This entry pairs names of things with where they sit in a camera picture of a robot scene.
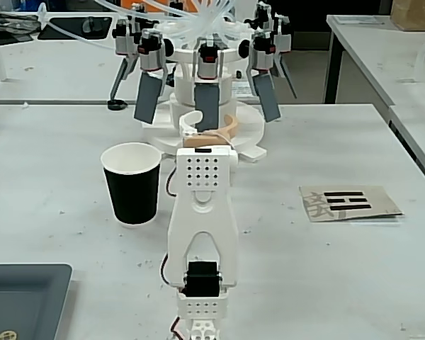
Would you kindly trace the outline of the tan gripper black servo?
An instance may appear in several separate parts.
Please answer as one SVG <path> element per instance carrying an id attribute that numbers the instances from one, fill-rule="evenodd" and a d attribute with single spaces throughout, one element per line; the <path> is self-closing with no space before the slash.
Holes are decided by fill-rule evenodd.
<path id="1" fill-rule="evenodd" d="M 225 126 L 216 130 L 206 130 L 204 135 L 198 135 L 195 127 L 203 119 L 203 113 L 200 110 L 192 110 L 179 118 L 179 132 L 181 137 L 186 137 L 183 141 L 183 147 L 209 147 L 215 145 L 230 145 L 228 139 L 236 136 L 239 121 L 233 115 L 225 115 Z"/>

